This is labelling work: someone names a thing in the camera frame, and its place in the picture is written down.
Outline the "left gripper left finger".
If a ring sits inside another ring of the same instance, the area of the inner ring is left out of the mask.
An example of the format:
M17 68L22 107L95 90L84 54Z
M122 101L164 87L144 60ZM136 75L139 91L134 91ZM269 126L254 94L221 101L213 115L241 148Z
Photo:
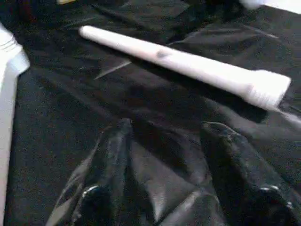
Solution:
M46 222L48 226L146 226L131 178L132 123L121 119L100 133L72 172Z

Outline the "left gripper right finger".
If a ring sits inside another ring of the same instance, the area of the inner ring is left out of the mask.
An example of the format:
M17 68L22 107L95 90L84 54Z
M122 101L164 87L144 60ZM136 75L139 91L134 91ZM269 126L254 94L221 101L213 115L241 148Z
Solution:
M226 218L234 226L299 226L301 196L248 140L205 121L201 144Z

